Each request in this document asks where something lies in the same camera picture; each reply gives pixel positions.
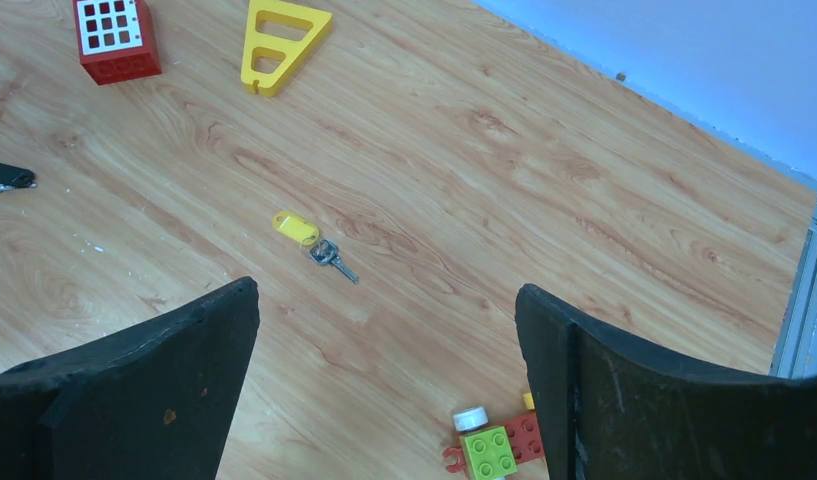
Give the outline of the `black car key fob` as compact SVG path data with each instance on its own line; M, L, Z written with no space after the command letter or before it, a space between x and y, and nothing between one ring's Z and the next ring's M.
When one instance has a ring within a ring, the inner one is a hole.
M36 175L33 171L0 163L0 193L14 190L34 188Z

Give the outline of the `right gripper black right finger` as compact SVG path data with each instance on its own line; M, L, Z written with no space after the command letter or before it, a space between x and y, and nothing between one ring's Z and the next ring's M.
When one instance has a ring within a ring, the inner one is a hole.
M515 323L553 479L817 479L817 376L700 360L533 284Z

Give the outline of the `yellow key tag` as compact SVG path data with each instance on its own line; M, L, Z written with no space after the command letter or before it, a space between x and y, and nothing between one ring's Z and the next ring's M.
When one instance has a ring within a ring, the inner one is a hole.
M315 224L290 211L277 212L273 216L272 226L278 233L304 247L313 246L320 238L320 229Z

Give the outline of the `yellow triangular plastic piece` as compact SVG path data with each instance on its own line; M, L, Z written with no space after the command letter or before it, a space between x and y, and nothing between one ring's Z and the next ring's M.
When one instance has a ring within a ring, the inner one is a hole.
M240 79L252 94L278 94L304 61L326 38L332 27L330 12L286 1L254 0L249 3ZM304 30L300 40L264 33L259 26L273 22Z

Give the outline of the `red block with white grid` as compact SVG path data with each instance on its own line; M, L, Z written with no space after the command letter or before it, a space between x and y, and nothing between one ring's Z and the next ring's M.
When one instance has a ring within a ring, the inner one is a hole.
M100 86L162 73L151 10L143 0L72 2L81 66Z

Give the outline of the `green red toy brick vehicle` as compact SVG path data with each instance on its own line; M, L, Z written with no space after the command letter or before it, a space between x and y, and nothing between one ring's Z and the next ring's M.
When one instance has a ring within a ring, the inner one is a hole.
M442 457L451 474L468 479L505 479L519 466L543 458L544 447L531 392L522 400L526 411L516 417L491 422L484 407L471 407L452 416L456 444Z

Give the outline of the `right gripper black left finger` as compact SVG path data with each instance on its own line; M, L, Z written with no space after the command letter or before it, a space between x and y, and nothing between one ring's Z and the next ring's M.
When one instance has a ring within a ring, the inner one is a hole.
M260 324L243 277L0 373L0 479L213 479Z

